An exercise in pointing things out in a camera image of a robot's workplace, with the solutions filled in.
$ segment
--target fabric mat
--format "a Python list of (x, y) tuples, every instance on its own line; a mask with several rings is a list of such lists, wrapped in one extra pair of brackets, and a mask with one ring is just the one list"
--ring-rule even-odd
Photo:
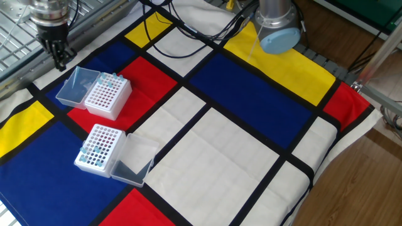
[[(234, 16), (202, 0), (173, 3), (208, 35)], [(257, 43), (247, 60), (251, 23), (229, 41), (203, 43), (176, 21), (166, 8), (142, 15), (136, 6), (68, 71), (0, 102), (0, 225), (287, 226), (330, 162), (381, 117), (295, 50), (269, 55)], [(153, 48), (186, 55), (204, 44), (185, 59)], [(131, 81), (116, 121), (55, 98), (75, 65)], [(142, 188), (73, 164), (94, 124), (159, 142)]]

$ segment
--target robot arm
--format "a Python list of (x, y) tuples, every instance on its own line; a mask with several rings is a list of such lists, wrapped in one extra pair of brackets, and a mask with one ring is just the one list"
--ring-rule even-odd
[(37, 40), (52, 56), (59, 71), (66, 69), (77, 53), (68, 47), (68, 3), (70, 0), (19, 0), (30, 5), (31, 20), (38, 28)]

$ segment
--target transparent lid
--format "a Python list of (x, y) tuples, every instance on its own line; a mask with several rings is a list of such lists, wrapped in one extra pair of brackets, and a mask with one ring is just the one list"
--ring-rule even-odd
[(100, 74), (98, 71), (76, 66), (56, 98), (64, 105), (86, 109), (84, 100)]
[(111, 170), (112, 178), (142, 187), (158, 148), (158, 142), (128, 134)]

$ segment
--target white rectangle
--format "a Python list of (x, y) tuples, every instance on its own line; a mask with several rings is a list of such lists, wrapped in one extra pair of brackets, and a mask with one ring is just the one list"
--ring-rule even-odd
[(277, 158), (211, 109), (146, 182), (191, 224), (229, 225)]
[(241, 225), (280, 225), (306, 192), (308, 185), (308, 177), (285, 162)]
[(157, 141), (160, 144), (158, 153), (204, 104), (204, 101), (182, 87), (134, 134)]
[(316, 172), (336, 136), (337, 128), (318, 117), (297, 144), (292, 154)]
[[(180, 31), (175, 28), (169, 32), (165, 37), (158, 41), (155, 46), (163, 53), (174, 57), (182, 57), (189, 55), (205, 44), (199, 40), (193, 40), (181, 34)], [(204, 59), (208, 53), (212, 51), (211, 47), (206, 46), (193, 56), (176, 59), (163, 56), (151, 47), (147, 52), (153, 55), (160, 62), (170, 67), (181, 76), (185, 76), (191, 69), (193, 69), (198, 63)]]

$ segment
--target metal frame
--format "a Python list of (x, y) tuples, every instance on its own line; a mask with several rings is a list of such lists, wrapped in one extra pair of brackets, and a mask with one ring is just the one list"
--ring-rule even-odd
[[(128, 15), (138, 0), (109, 0), (98, 10), (77, 22), (68, 38), (70, 46), (79, 51), (113, 24)], [(22, 89), (54, 68), (53, 60), (41, 48), (32, 51), (19, 65), (9, 67), (8, 76), (0, 83), (0, 100)]]

